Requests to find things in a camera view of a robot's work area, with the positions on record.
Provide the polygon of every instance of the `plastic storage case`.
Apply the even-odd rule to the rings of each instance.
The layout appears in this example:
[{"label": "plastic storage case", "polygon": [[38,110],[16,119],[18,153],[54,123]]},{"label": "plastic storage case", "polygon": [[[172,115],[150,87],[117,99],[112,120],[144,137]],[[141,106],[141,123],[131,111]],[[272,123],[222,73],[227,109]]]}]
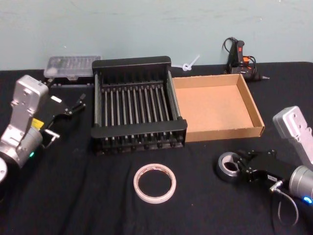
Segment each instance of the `plastic storage case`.
[{"label": "plastic storage case", "polygon": [[85,85],[93,83],[91,65],[100,60],[98,55],[91,56],[53,56],[44,70],[46,82],[54,78],[54,85]]},{"label": "plastic storage case", "polygon": [[167,56],[93,62],[97,153],[184,146],[170,66]]}]

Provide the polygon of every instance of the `wall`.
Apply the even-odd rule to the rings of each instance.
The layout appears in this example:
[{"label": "wall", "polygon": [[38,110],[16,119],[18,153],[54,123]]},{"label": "wall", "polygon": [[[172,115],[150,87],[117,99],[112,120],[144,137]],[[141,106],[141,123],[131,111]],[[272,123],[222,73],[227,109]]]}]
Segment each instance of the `wall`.
[{"label": "wall", "polygon": [[88,54],[220,64],[229,36],[258,62],[313,62],[312,10],[312,0],[0,0],[0,70]]}]

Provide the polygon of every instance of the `yellow label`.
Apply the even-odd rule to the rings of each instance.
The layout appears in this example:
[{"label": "yellow label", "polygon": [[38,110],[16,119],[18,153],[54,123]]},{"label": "yellow label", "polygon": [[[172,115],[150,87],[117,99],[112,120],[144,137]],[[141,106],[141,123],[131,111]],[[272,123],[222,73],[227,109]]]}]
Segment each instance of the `yellow label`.
[{"label": "yellow label", "polygon": [[38,119],[33,118],[31,125],[35,127],[37,130],[40,130],[42,126],[44,125],[44,123]]}]

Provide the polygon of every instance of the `cardboard tray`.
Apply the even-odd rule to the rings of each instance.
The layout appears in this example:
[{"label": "cardboard tray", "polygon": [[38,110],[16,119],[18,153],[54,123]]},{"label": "cardboard tray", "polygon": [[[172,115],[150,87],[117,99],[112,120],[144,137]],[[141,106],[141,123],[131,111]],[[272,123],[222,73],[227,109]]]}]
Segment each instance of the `cardboard tray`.
[{"label": "cardboard tray", "polygon": [[173,78],[186,142],[259,137],[264,123],[241,74]]}]

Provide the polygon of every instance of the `gray cable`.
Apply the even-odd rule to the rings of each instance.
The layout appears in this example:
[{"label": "gray cable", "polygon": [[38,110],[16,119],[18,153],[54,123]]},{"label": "gray cable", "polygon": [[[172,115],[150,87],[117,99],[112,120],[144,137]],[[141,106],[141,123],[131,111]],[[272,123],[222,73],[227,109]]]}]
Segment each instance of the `gray cable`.
[{"label": "gray cable", "polygon": [[[296,213],[296,219],[295,219],[294,223],[292,224],[292,226],[296,225],[298,223],[298,220],[299,220],[299,210],[298,210],[296,203],[294,202],[294,200],[289,195],[285,194],[284,192],[282,192],[278,188],[276,188],[274,190],[274,192],[277,192],[278,194],[285,196],[292,203],[292,205],[294,206],[294,209],[295,209],[295,213]],[[281,215],[280,215],[281,205],[282,205],[282,201],[280,201],[278,204],[278,211],[277,211],[278,219],[283,225],[287,225],[281,219]]]}]

